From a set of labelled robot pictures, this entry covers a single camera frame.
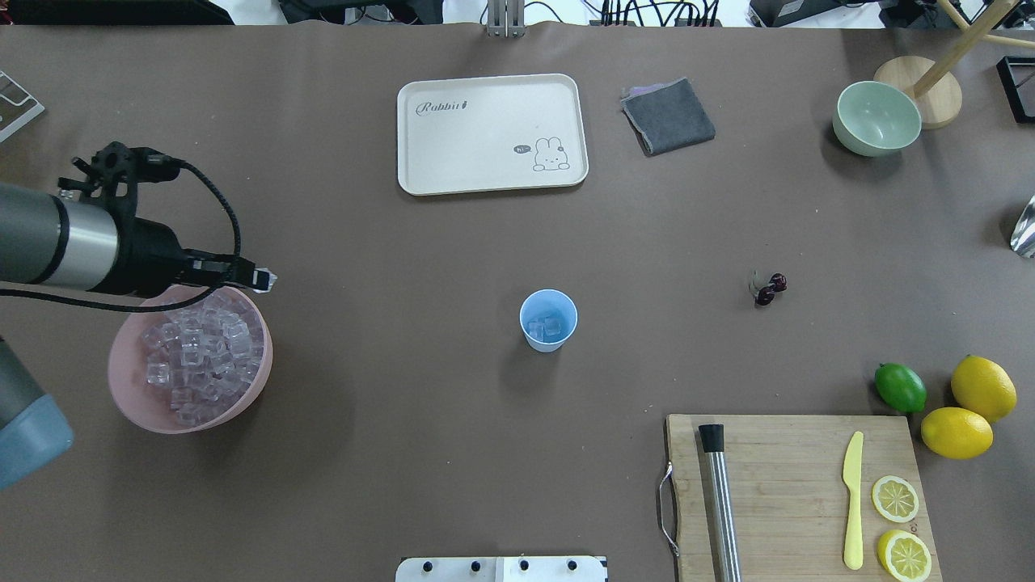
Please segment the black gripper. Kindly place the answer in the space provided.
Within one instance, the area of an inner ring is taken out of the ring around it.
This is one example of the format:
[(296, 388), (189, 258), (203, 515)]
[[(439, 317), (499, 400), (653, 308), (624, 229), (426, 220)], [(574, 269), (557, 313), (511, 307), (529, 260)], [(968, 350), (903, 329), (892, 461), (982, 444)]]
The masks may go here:
[[(169, 182), (180, 167), (148, 147), (112, 142), (82, 180), (60, 178), (57, 286), (122, 296), (156, 296), (188, 266), (188, 254), (160, 222), (137, 217), (143, 182)], [(193, 255), (193, 286), (259, 286), (255, 263), (233, 255)]]

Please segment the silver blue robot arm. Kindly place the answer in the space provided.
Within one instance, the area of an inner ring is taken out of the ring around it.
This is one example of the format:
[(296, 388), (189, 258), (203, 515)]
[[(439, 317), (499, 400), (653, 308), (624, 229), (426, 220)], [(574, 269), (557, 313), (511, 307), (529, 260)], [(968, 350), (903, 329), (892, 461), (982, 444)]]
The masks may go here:
[[(241, 253), (240, 225), (221, 192), (193, 163), (147, 147), (112, 142), (89, 161), (73, 158), (84, 180), (61, 178), (59, 194), (2, 185), (1, 280), (3, 296), (143, 313), (144, 305), (81, 301), (53, 294), (73, 289), (151, 299), (173, 286), (195, 287), (181, 308), (223, 287), (270, 291), (275, 277)], [(160, 222), (137, 216), (140, 184), (170, 182), (181, 171), (197, 177), (230, 220), (229, 254), (182, 248)]]

